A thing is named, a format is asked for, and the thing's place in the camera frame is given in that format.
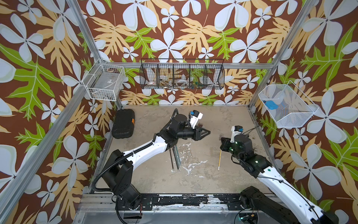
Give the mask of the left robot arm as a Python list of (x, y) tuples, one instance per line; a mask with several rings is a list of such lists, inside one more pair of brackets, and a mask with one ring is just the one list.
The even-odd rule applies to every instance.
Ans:
[(211, 132), (199, 123), (202, 117), (203, 114), (196, 110), (185, 116), (175, 109), (170, 121), (151, 141), (129, 151), (112, 152), (102, 171), (93, 179), (92, 190), (111, 192), (123, 199), (130, 209), (137, 209), (141, 194), (131, 183), (133, 171), (152, 157), (175, 147), (179, 139), (200, 141), (208, 136)]

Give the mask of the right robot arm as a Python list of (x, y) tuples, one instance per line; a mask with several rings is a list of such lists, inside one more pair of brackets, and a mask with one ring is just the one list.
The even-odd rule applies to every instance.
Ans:
[(281, 224), (337, 224), (336, 214), (326, 212), (309, 201), (287, 182), (274, 166), (262, 155), (254, 152), (248, 135), (237, 134), (233, 138), (221, 137), (221, 151), (228, 152), (251, 176), (266, 185), (284, 205), (269, 199), (255, 187), (241, 192), (241, 204), (245, 208), (258, 209)]

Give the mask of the yellow pencil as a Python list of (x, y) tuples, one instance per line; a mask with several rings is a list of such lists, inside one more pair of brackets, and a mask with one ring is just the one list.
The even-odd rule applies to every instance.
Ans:
[(220, 167), (221, 167), (221, 160), (222, 160), (222, 151), (220, 151), (220, 154), (219, 154), (218, 170), (220, 170)]

